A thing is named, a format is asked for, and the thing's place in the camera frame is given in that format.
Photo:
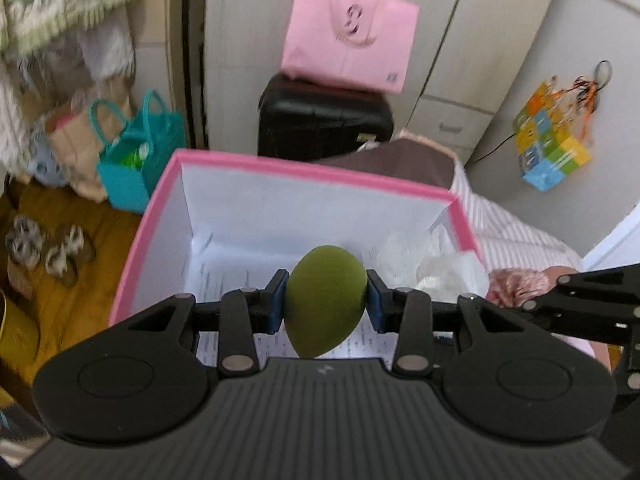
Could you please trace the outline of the green soft egg toy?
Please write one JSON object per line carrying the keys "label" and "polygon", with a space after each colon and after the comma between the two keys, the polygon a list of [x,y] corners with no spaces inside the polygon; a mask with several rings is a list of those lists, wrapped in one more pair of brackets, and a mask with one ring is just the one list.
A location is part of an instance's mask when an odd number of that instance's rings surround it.
{"label": "green soft egg toy", "polygon": [[364,310],[367,271],[347,250],[314,248],[299,260],[285,287],[288,339],[303,359],[333,350],[358,325]]}

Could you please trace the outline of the pink floral cloth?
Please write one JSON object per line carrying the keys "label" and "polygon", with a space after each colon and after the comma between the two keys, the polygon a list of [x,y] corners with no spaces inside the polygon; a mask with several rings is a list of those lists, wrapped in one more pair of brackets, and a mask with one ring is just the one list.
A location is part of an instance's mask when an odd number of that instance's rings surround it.
{"label": "pink floral cloth", "polygon": [[501,269],[489,273],[487,300],[504,308],[519,308],[527,300],[550,289],[544,272],[529,269]]}

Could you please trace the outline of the white crumpled plastic bag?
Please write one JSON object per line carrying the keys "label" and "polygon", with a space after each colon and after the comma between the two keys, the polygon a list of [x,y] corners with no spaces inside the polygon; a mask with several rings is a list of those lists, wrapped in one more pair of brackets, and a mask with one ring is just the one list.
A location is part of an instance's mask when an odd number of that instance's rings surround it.
{"label": "white crumpled plastic bag", "polygon": [[474,250],[457,250],[446,231],[391,235],[375,254],[372,268],[389,288],[413,288],[435,301],[460,295],[485,296],[489,276]]}

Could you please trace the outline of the pink cardboard box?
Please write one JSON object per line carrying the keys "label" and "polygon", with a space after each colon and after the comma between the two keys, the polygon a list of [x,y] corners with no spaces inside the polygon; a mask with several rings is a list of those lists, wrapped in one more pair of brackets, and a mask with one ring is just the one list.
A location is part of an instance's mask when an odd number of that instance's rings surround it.
{"label": "pink cardboard box", "polygon": [[112,324],[188,292],[263,288],[319,246],[410,285],[433,257],[480,260],[454,194],[405,180],[246,155],[179,150],[132,244]]}

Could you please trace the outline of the striped table cloth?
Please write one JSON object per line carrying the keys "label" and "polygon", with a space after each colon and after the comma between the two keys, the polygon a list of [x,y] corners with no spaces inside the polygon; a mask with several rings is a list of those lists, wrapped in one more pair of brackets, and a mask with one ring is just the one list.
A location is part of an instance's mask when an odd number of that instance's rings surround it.
{"label": "striped table cloth", "polygon": [[573,249],[476,194],[458,156],[424,136],[402,130],[388,143],[318,163],[446,188],[457,196],[489,273],[514,268],[541,271],[551,290],[560,276],[582,270],[582,258]]}

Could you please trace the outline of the colourful paper gift bag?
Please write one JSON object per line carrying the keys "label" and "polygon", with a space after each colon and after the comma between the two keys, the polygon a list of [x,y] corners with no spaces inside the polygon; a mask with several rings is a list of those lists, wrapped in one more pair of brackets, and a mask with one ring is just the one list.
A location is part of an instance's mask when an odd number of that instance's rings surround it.
{"label": "colourful paper gift bag", "polygon": [[567,87],[543,81],[512,122],[522,179],[539,192],[555,188],[591,160],[591,123],[613,67],[602,60],[590,77]]}

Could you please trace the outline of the teal woven basket bag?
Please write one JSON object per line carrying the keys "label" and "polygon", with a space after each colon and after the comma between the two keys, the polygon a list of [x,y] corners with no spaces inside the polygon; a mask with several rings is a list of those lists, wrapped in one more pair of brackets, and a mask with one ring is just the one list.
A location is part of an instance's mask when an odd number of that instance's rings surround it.
{"label": "teal woven basket bag", "polygon": [[[101,108],[122,123],[114,140],[107,140],[99,124]],[[114,102],[100,99],[89,107],[89,119],[103,143],[96,170],[108,201],[116,209],[142,214],[172,153],[186,147],[182,115],[170,110],[157,91],[150,90],[134,117],[126,118]]]}

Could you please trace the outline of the black suitcase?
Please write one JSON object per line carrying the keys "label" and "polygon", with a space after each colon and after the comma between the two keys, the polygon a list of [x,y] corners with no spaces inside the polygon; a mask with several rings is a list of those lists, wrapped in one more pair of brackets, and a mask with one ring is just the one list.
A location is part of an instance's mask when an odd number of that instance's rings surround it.
{"label": "black suitcase", "polygon": [[387,142],[394,132],[382,94],[318,86],[273,76],[258,102],[262,157],[313,162],[356,151],[368,141]]}

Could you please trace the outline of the brown paper bag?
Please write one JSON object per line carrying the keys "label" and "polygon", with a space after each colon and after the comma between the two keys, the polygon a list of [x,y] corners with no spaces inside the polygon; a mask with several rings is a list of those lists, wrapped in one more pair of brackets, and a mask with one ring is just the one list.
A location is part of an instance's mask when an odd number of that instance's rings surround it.
{"label": "brown paper bag", "polygon": [[88,110],[74,114],[70,102],[65,102],[46,120],[44,130],[68,185],[88,200],[105,202],[107,192],[96,169],[104,144],[92,128]]}

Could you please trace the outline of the pink tote bag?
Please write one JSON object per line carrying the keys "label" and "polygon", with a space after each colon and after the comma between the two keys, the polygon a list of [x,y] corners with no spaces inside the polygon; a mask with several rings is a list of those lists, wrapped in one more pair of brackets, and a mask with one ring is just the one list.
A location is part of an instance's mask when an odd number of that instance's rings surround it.
{"label": "pink tote bag", "polygon": [[399,94],[419,12],[405,0],[294,0],[281,72],[329,87]]}

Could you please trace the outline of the white wardrobe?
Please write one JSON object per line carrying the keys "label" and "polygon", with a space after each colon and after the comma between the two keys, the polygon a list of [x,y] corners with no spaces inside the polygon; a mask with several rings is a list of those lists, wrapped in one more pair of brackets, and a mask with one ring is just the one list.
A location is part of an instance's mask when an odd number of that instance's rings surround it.
{"label": "white wardrobe", "polygon": [[[397,129],[469,158],[520,71],[551,0],[406,0],[420,9]],[[293,0],[206,0],[207,132],[217,151],[253,154],[257,102],[279,69]]]}

